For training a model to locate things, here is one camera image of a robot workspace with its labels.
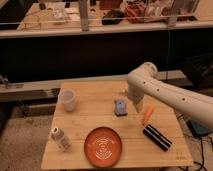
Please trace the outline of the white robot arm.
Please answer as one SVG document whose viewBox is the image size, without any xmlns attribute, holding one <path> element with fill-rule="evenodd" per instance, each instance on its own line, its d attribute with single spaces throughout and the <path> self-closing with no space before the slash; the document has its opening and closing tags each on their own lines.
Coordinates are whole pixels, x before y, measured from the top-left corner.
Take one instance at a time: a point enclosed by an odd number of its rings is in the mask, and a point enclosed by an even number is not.
<svg viewBox="0 0 213 171">
<path fill-rule="evenodd" d="M 147 94 L 213 130 L 213 97 L 159 81 L 157 72 L 152 62 L 132 70 L 127 75 L 127 97 L 137 105 Z"/>
</svg>

